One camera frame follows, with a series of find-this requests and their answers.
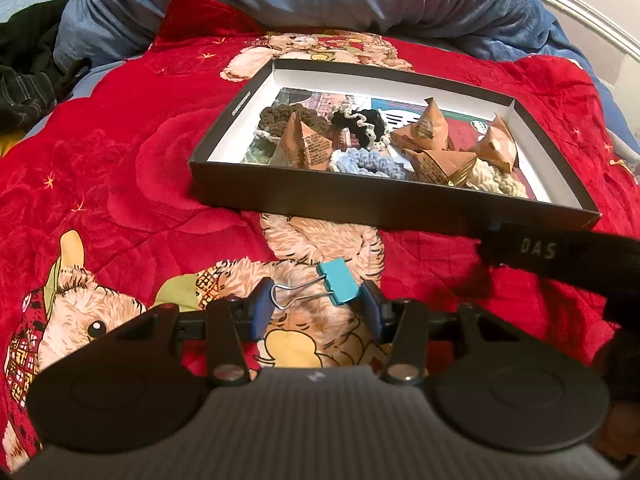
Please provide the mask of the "black cardboard box tray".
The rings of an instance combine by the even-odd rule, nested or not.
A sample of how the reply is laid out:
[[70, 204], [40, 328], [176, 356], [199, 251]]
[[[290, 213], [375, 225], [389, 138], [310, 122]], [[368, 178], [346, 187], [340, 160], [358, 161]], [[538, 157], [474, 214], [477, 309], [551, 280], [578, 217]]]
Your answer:
[[212, 206], [385, 229], [588, 230], [601, 217], [517, 99], [374, 66], [267, 63], [189, 166]]

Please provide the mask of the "light blue crochet scrunchie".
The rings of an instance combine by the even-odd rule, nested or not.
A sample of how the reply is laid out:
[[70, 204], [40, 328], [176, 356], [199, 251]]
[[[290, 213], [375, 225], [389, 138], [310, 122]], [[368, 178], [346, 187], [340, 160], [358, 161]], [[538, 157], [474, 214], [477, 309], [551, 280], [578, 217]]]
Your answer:
[[356, 176], [377, 177], [405, 181], [410, 172], [395, 162], [390, 156], [364, 148], [348, 148], [346, 151], [336, 150], [332, 153], [329, 170], [340, 174], [356, 174]]

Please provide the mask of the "black clothing pile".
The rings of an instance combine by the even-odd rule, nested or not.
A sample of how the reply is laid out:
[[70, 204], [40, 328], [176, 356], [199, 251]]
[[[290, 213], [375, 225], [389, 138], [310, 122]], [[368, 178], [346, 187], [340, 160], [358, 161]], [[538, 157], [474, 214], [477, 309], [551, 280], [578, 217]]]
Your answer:
[[34, 3], [1, 24], [1, 133], [29, 132], [91, 70], [88, 58], [69, 68], [54, 62], [66, 3], [68, 0]]

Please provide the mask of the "colourful printed booklet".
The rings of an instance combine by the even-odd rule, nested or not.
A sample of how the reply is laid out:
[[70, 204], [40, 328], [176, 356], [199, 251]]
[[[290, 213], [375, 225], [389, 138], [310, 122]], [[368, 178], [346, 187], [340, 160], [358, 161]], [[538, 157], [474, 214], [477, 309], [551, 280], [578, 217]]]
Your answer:
[[[390, 133], [403, 126], [417, 122], [422, 115], [422, 112], [427, 107], [426, 102], [424, 105], [419, 106], [410, 103], [368, 98], [367, 96], [356, 96], [356, 94], [318, 92], [297, 88], [281, 89], [278, 95], [274, 98], [274, 101], [268, 106], [275, 106], [278, 104], [293, 105], [296, 103], [302, 104], [310, 110], [315, 110], [319, 115], [326, 118], [330, 124], [333, 111], [343, 103], [348, 103], [352, 108], [373, 108], [381, 113], [382, 117], [387, 122]], [[488, 125], [495, 118], [494, 116], [491, 120], [484, 120], [465, 114], [447, 112], [446, 110], [442, 110], [440, 107], [439, 109], [442, 111], [442, 114], [448, 122], [449, 135], [452, 144], [454, 144], [454, 148], [449, 151], [470, 152], [470, 148], [477, 144], [477, 142], [486, 134]], [[250, 141], [250, 144], [248, 144], [245, 154], [242, 157], [242, 161], [250, 165], [268, 166], [270, 158], [272, 157], [280, 139], [270, 138], [269, 136], [258, 136], [257, 126], [253, 134], [253, 139]], [[326, 138], [332, 141], [333, 151], [346, 151], [348, 148], [360, 148], [357, 139], [350, 134], [348, 129], [340, 129], [334, 127], [332, 124], [330, 133]], [[410, 172], [410, 178], [406, 181], [418, 181], [416, 180], [416, 174], [413, 171], [409, 159], [402, 154], [401, 148], [396, 148], [396, 146], [393, 146], [392, 142], [390, 142], [390, 144], [385, 148], [382, 148], [382, 150], [377, 152], [388, 155], [395, 162], [399, 162], [401, 165], [404, 165]], [[518, 168], [518, 158], [516, 159], [516, 163], [511, 174], [525, 185], [528, 195], [527, 198], [532, 197], [533, 194], [530, 192], [528, 183], [523, 177], [520, 168]]]

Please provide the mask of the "brown crochet scrunchie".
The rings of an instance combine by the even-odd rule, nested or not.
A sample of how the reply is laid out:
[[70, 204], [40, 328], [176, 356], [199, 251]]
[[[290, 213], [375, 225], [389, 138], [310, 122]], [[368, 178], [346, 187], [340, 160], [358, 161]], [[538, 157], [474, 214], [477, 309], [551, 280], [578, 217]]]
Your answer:
[[310, 110], [302, 104], [296, 103], [293, 105], [278, 104], [265, 107], [259, 114], [258, 136], [280, 139], [293, 114], [316, 133], [320, 133], [322, 136], [327, 136], [330, 133], [331, 124], [326, 118], [319, 115], [315, 110]]

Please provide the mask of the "black white-trimmed scrunchie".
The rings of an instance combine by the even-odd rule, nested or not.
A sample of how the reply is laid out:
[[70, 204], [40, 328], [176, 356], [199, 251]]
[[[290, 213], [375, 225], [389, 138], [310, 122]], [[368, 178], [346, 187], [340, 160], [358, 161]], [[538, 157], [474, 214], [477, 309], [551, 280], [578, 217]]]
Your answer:
[[360, 148], [379, 151], [390, 144], [390, 129], [378, 110], [373, 108], [352, 108], [348, 103], [337, 107], [332, 114], [331, 124], [340, 129], [348, 129]]

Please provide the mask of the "light blue bed sheet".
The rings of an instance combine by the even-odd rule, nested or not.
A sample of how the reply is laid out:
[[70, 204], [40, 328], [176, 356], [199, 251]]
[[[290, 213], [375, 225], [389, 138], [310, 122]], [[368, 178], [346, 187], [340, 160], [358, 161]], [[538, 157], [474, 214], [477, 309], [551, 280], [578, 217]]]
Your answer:
[[51, 0], [1, 24], [1, 134], [25, 133], [90, 70], [146, 44], [137, 0]]

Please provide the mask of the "white bed frame rail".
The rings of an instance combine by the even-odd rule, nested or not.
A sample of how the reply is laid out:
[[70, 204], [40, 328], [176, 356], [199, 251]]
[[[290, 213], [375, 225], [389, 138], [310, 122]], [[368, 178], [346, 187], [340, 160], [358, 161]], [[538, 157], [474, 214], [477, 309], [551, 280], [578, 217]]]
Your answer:
[[620, 52], [639, 61], [639, 40], [584, 0], [541, 0], [585, 26]]

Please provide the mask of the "brown triangular snack packet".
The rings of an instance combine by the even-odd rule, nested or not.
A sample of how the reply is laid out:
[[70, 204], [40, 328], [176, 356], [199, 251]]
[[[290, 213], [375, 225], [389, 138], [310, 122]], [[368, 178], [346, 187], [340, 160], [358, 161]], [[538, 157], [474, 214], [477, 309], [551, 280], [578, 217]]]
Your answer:
[[288, 118], [269, 165], [326, 171], [332, 153], [332, 141], [302, 122], [299, 114], [293, 113]]
[[390, 133], [390, 142], [396, 148], [420, 151], [449, 151], [452, 144], [448, 122], [434, 98], [425, 100], [427, 107], [419, 120]]
[[503, 118], [495, 114], [486, 134], [470, 148], [477, 157], [510, 174], [518, 158], [518, 148]]
[[462, 186], [472, 174], [477, 156], [473, 152], [402, 150], [416, 174], [416, 180], [429, 184]]

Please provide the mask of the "blue plush duvet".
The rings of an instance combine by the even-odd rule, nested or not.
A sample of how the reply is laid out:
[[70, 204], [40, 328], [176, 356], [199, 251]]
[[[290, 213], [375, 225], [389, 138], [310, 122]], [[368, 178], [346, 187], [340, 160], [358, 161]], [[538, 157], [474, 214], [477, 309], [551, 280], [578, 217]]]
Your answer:
[[[88, 58], [94, 65], [146, 50], [170, 0], [70, 0], [53, 51], [69, 68]], [[414, 39], [446, 39], [458, 50], [491, 61], [530, 54], [587, 59], [568, 40], [540, 0], [216, 0], [269, 27], [327, 27], [357, 32], [396, 32]]]

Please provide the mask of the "yellow garment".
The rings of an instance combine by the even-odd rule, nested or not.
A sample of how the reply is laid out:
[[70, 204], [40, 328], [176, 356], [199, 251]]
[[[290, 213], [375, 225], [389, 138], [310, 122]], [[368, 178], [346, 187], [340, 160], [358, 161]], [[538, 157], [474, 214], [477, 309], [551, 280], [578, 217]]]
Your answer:
[[24, 139], [26, 133], [22, 130], [15, 130], [12, 132], [5, 132], [0, 134], [0, 157], [6, 156], [6, 153], [14, 148], [16, 144], [19, 144]]

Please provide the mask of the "cream crochet scrunchie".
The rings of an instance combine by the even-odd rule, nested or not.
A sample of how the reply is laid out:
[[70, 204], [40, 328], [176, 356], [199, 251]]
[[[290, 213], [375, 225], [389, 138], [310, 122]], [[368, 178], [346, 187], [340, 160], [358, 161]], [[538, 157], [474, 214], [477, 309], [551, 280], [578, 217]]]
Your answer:
[[465, 186], [472, 190], [505, 196], [527, 198], [525, 185], [510, 172], [502, 172], [496, 166], [477, 159], [466, 179]]

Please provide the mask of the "blue binder clip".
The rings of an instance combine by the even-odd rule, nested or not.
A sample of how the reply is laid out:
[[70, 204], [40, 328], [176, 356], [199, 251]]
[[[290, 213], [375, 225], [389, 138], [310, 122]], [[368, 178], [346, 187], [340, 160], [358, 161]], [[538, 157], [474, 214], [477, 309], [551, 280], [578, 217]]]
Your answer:
[[294, 304], [328, 298], [337, 307], [349, 304], [360, 295], [360, 286], [342, 258], [316, 265], [317, 276], [296, 285], [274, 284], [270, 298], [274, 306], [285, 311]]

